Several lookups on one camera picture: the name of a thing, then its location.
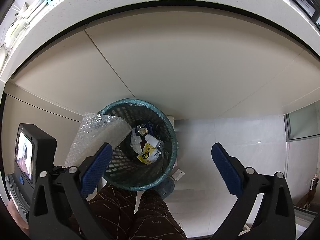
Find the trash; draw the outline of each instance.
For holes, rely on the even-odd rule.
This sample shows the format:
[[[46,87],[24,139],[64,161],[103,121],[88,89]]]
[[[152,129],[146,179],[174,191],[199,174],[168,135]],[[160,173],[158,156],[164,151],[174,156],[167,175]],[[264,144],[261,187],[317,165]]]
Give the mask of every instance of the trash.
[[[146,134],[144,139],[147,141],[148,144],[150,144],[154,148],[158,148],[160,145],[160,141],[154,138],[151,134]]]
[[[178,159],[176,159],[176,161],[175,161],[175,163],[174,163],[174,165],[173,165],[173,169],[175,168],[175,167],[177,167],[178,166]]]
[[[131,135],[131,147],[139,155],[142,154],[141,144],[140,144],[141,142],[142,142],[142,139],[140,136]]]
[[[113,151],[113,159],[103,174],[108,183],[125,190],[138,191],[155,187],[167,178],[176,160],[178,145],[171,123],[158,108],[142,100],[122,99],[106,106],[99,113],[120,116],[132,128],[150,122],[152,131],[146,127],[148,133],[163,142],[158,159],[146,165],[137,159],[138,154],[130,146],[130,133]]]
[[[185,174],[185,173],[184,173],[182,170],[178,169],[178,170],[172,175],[172,177],[173,177],[176,181],[178,181],[179,179],[181,179],[181,178],[183,177],[184,174]]]
[[[138,130],[138,133],[141,135],[141,136],[144,136],[145,134],[148,133],[148,129],[146,127],[143,127],[141,129]]]
[[[161,154],[161,151],[157,148],[152,147],[150,144],[146,143],[142,155],[138,155],[137,158],[145,164],[154,163]]]
[[[132,129],[130,146],[138,154],[137,158],[144,164],[154,163],[162,152],[161,143],[152,136],[153,127],[151,122],[139,124]]]
[[[115,149],[131,130],[131,126],[121,117],[85,113],[65,166],[78,167],[86,157],[94,155],[105,142]]]

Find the blue gripper pad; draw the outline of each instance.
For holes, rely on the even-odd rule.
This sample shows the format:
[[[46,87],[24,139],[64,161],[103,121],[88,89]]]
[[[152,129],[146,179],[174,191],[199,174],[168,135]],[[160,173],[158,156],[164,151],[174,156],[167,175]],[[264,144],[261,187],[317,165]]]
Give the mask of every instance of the blue gripper pad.
[[[230,194],[235,195],[239,198],[242,195],[242,179],[237,172],[236,168],[232,165],[229,160],[227,152],[219,147],[220,143],[215,143],[211,149],[212,160],[217,166],[220,175],[222,176],[224,183],[227,185],[227,188]]]
[[[95,155],[95,159],[82,175],[81,195],[84,198],[94,192],[94,189],[112,159],[112,152],[112,146],[110,144],[106,144],[100,152]]]

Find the white cabinet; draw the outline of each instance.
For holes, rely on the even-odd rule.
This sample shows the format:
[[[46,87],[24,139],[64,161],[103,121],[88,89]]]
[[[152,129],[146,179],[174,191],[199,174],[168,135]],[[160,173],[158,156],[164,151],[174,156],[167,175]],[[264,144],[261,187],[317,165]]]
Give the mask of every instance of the white cabinet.
[[[218,117],[303,50],[270,27],[236,14],[165,10],[124,13],[92,23],[86,31],[137,98],[175,119]]]

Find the teal plastic waste basket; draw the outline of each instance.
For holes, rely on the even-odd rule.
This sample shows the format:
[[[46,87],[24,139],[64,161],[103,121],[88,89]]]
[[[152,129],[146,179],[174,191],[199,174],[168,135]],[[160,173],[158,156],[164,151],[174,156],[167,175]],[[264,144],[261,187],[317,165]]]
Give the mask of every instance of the teal plastic waste basket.
[[[110,184],[126,190],[145,190],[160,184],[170,173],[177,158],[178,143],[174,129],[165,116],[154,105],[138,99],[116,101],[99,112],[119,116],[132,128],[150,121],[155,137],[164,142],[164,149],[158,159],[149,165],[137,159],[137,153],[130,147],[131,134],[113,150],[112,160],[103,178]]]

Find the monitor screen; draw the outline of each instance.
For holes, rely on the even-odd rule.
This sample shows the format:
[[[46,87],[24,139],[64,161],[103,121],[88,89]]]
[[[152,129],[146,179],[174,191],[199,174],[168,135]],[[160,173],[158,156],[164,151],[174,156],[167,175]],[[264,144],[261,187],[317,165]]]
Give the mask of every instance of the monitor screen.
[[[32,143],[20,132],[18,150],[16,151],[16,162],[21,171],[32,181]]]

